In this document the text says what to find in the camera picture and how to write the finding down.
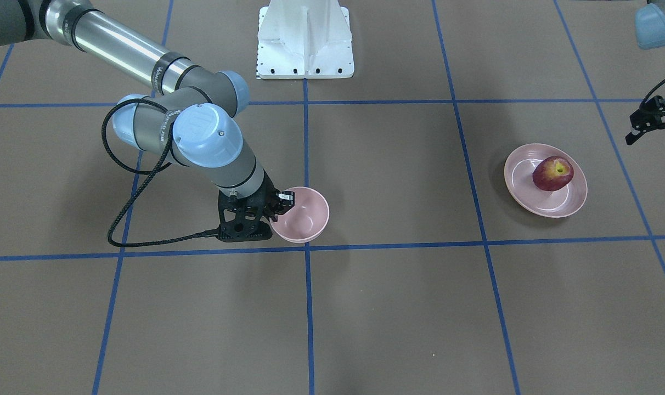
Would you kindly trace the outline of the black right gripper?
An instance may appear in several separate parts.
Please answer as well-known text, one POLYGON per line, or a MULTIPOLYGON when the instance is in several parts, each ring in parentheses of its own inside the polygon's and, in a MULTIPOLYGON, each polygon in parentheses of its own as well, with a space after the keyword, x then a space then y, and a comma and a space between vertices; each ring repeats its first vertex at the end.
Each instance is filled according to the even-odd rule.
POLYGON ((273 236, 270 223, 295 207, 295 193, 276 189, 268 176, 247 197, 235 193, 218 196, 218 240, 222 242, 265 241, 273 236))

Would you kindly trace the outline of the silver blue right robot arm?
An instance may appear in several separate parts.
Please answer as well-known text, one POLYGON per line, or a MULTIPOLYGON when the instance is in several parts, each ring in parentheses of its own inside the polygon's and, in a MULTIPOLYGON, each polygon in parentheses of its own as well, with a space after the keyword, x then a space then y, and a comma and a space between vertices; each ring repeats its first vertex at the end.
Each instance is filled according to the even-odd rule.
POLYGON ((101 125, 101 139, 119 167, 144 177, 107 232, 114 232, 156 175, 168 167, 192 168, 218 190, 217 227, 176 238, 222 242, 269 240, 273 222, 294 207, 291 191, 278 190, 235 121, 250 103, 242 76, 212 72, 106 15, 90 1, 0 1, 0 47, 51 40, 115 67, 143 83, 145 94, 117 101, 101 125))

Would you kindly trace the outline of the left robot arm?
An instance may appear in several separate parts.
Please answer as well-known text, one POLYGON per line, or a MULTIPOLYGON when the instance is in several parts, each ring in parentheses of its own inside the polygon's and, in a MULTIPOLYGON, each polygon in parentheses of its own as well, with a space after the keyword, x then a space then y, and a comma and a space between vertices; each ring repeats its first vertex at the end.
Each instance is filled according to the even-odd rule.
MULTIPOLYGON (((643 50, 665 47, 665 1, 648 1, 636 11, 634 28, 638 47, 643 50)), ((665 129, 665 98, 655 92, 665 85, 665 78, 650 89, 629 115, 631 131, 625 142, 631 146, 650 132, 665 129)))

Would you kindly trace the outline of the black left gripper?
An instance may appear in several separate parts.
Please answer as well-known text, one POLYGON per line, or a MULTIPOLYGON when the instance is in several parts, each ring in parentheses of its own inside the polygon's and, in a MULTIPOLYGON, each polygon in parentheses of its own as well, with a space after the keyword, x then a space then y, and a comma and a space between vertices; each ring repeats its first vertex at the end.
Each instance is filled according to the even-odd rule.
POLYGON ((662 97, 649 98, 629 115, 631 131, 626 135, 627 145, 633 145, 645 133, 665 129, 665 100, 662 97))

